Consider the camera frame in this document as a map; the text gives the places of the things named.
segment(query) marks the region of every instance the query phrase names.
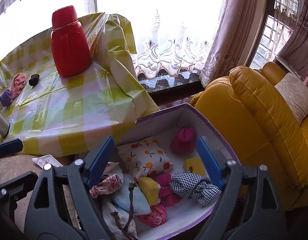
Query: metal screw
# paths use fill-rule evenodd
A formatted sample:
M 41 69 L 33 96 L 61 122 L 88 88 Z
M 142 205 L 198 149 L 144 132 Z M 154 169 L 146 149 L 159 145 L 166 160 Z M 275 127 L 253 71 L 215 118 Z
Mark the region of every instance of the metal screw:
M 79 166 L 79 165 L 83 164 L 83 162 L 84 161 L 82 159 L 77 159 L 77 160 L 74 161 L 74 164 Z
M 267 170 L 267 166 L 265 164 L 261 164 L 259 166 L 259 168 L 260 168 L 261 171 L 266 171 Z
M 230 159 L 230 160 L 227 161 L 227 164 L 230 165 L 230 166 L 233 166 L 233 165 L 236 164 L 236 161 L 233 160 L 233 159 Z
M 52 168 L 51 163 L 45 164 L 43 167 L 46 171 L 48 171 L 50 168 Z

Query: wall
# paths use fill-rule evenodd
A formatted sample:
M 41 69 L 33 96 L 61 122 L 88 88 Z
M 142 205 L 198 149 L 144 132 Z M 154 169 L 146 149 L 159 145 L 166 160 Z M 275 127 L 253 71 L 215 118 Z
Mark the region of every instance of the wall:
M 250 33 L 249 33 L 249 37 L 247 39 L 243 53 L 241 55 L 240 60 L 238 61 L 238 66 L 239 65 L 245 65 L 245 63 L 248 59 L 249 53 L 251 52 L 252 48 L 254 47 L 256 37 L 259 33 L 260 25 L 261 25 L 262 19 L 264 17 L 266 2 L 267 2 L 267 0 L 258 0 L 258 2 L 257 2 L 255 18 L 253 20 L 252 27 L 251 27 Z

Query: brown drawstring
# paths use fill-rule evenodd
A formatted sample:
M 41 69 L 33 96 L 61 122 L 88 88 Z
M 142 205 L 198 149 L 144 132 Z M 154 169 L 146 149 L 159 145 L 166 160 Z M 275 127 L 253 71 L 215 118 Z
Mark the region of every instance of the brown drawstring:
M 129 211 L 129 214 L 128 214 L 128 220 L 127 220 L 127 223 L 126 225 L 124 226 L 124 228 L 122 228 L 122 225 L 121 225 L 121 222 L 120 222 L 120 219 L 119 219 L 119 216 L 118 216 L 118 212 L 117 211 L 114 211 L 114 212 L 111 212 L 111 216 L 114 218 L 115 220 L 115 223 L 118 227 L 119 230 L 121 230 L 123 232 L 123 234 L 127 237 L 128 240 L 138 240 L 136 237 L 134 236 L 130 236 L 128 233 L 127 233 L 127 230 L 128 230 L 128 227 L 133 219 L 133 216 L 134 216 L 134 207 L 133 207 L 133 190 L 135 187 L 137 187 L 137 185 L 135 183 L 130 183 L 129 184 L 130 186 L 128 187 L 128 190 L 130 192 L 130 211 Z

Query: red thermos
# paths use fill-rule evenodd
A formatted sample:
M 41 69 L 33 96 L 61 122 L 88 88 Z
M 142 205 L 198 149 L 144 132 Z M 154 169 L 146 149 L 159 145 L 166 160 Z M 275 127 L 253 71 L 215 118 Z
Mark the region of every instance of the red thermos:
M 53 12 L 51 49 L 56 69 L 62 77 L 75 76 L 90 66 L 90 50 L 74 6 Z

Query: storage box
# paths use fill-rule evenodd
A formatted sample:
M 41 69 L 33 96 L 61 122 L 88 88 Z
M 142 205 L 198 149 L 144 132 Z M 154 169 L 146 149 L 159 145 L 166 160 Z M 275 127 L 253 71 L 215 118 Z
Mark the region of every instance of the storage box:
M 123 136 L 117 145 L 132 143 L 155 135 L 158 140 L 158 145 L 174 163 L 169 172 L 171 174 L 183 172 L 184 161 L 199 155 L 194 151 L 190 155 L 181 156 L 170 150 L 169 145 L 181 127 L 194 127 L 197 137 L 206 136 L 208 147 L 211 150 L 220 150 L 227 159 L 234 159 L 239 163 L 233 149 L 222 135 L 202 114 L 187 103 L 167 108 L 139 119 L 136 125 Z M 167 220 L 164 224 L 156 228 L 143 224 L 135 216 L 137 235 L 140 240 L 169 239 L 190 229 L 208 217 L 213 211 L 216 201 L 217 199 L 214 198 L 207 206 L 201 208 L 195 199 L 182 199 L 174 207 L 166 208 Z

